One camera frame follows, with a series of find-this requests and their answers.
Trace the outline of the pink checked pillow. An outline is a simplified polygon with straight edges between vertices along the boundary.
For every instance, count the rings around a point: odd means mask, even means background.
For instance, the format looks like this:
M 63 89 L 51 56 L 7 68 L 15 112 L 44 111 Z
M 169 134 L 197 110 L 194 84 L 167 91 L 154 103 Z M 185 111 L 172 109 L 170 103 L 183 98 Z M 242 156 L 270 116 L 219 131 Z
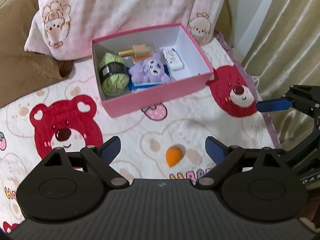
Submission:
M 25 51 L 76 60 L 91 41 L 142 27 L 183 24 L 199 45 L 209 43 L 224 0 L 38 0 Z

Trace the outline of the small white sachet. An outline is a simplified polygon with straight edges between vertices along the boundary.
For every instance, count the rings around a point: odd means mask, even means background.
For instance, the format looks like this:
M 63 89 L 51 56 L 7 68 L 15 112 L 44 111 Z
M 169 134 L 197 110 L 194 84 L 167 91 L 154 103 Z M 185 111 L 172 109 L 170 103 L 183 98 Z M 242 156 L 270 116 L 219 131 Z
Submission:
M 176 71 L 176 70 L 181 70 L 183 68 L 183 62 L 180 59 L 175 48 L 173 47 L 163 48 L 162 53 L 167 63 L 167 66 L 170 70 Z

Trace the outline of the gold beige perfume bottle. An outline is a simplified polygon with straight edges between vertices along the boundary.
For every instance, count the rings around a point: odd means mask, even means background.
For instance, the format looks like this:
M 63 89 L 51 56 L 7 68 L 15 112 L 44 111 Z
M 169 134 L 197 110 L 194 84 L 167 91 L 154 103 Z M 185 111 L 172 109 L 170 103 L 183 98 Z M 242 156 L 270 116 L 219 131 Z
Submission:
M 132 57 L 134 60 L 141 60 L 151 57 L 154 51 L 152 42 L 133 45 L 129 49 L 118 52 L 120 57 Z

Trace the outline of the orange makeup sponge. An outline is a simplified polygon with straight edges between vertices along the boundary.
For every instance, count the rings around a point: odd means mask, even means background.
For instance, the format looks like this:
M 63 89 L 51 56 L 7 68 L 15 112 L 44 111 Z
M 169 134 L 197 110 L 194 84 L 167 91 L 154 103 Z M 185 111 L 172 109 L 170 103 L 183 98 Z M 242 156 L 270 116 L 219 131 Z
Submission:
M 172 146 L 167 149 L 165 154 L 166 162 L 169 167 L 173 167 L 178 164 L 183 158 L 183 152 L 181 148 Z

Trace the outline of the beige satin curtain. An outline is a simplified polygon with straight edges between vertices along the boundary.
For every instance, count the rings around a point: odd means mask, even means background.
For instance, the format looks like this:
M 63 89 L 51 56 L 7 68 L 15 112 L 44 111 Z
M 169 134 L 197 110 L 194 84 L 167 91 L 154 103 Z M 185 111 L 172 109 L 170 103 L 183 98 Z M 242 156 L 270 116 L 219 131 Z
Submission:
M 272 0 L 242 66 L 264 100 L 319 85 L 319 0 Z

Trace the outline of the pink cardboard box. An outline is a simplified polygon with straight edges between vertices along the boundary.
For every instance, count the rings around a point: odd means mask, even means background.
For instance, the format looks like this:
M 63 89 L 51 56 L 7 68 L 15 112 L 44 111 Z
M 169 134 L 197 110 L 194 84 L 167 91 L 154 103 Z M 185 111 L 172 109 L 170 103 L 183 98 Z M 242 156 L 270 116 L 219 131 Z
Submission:
M 163 48 L 174 48 L 183 62 L 183 69 L 170 72 L 170 83 L 135 92 L 126 89 L 115 97 L 105 95 L 98 73 L 98 64 L 102 57 L 107 52 L 115 54 L 143 43 L 152 43 L 158 52 Z M 213 69 L 204 52 L 181 23 L 122 31 L 93 39 L 91 45 L 100 100 L 112 118 L 195 93 L 203 89 L 213 75 Z

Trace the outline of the purple plush toy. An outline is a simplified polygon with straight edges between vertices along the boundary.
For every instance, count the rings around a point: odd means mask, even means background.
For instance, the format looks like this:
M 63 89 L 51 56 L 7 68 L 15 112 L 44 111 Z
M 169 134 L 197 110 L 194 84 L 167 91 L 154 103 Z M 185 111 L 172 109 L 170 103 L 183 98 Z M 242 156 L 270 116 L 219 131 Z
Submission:
M 151 57 L 137 62 L 129 68 L 128 73 L 134 84 L 169 83 L 171 80 L 169 75 L 165 73 L 159 53 L 155 53 Z

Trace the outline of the bear print blanket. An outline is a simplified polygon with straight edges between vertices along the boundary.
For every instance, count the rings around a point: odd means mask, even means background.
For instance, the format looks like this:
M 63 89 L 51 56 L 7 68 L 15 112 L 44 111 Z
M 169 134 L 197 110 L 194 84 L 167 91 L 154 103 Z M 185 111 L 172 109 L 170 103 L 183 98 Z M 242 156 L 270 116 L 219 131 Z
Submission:
M 55 138 L 48 147 L 64 147 L 78 151 L 86 145 L 87 135 L 107 141 L 112 136 L 121 140 L 121 152 L 112 167 L 128 180 L 138 178 L 190 179 L 195 181 L 214 167 L 204 149 L 208 136 L 226 145 L 244 148 L 279 147 L 277 133 L 267 114 L 254 109 L 259 99 L 252 78 L 247 75 L 221 33 L 205 45 L 203 52 L 212 67 L 226 81 L 237 79 L 243 87 L 243 97 L 233 95 L 229 102 L 243 106 L 244 116 L 229 114 L 216 103 L 213 86 L 168 102 L 145 107 L 133 113 L 111 118 L 104 110 L 95 80 L 91 58 L 73 62 L 68 79 L 23 96 L 1 108 L 1 229 L 10 233 L 23 220 L 16 200 L 20 182 L 40 162 L 34 140 L 35 128 L 30 117 L 44 119 L 39 104 L 49 112 L 54 106 L 77 108 L 93 117 L 84 125 L 84 132 L 72 129 L 66 141 Z M 177 146 L 182 160 L 169 167 L 165 154 Z

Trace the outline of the green yarn ball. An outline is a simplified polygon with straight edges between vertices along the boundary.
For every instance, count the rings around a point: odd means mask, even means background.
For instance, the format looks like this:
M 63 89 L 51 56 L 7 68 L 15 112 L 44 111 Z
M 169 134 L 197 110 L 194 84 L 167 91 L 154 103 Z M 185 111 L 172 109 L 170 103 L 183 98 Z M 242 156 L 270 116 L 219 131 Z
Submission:
M 129 83 L 129 75 L 123 59 L 113 53 L 106 53 L 98 65 L 103 92 L 107 96 L 118 96 Z

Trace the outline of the blue white packet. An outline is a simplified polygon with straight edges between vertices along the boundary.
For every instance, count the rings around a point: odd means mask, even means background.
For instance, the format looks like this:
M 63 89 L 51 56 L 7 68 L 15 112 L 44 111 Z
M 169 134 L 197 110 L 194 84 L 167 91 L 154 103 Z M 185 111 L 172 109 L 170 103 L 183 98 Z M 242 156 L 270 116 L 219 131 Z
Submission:
M 166 64 L 164 65 L 164 72 L 170 78 L 170 72 Z M 138 89 L 147 89 L 147 88 L 151 88 L 151 87 L 155 87 L 157 85 L 163 85 L 163 84 L 164 84 L 163 82 L 154 82 L 154 83 L 149 82 L 149 83 L 135 84 L 135 83 L 132 83 L 131 77 L 130 77 L 130 80 L 127 86 L 130 91 L 135 91 Z

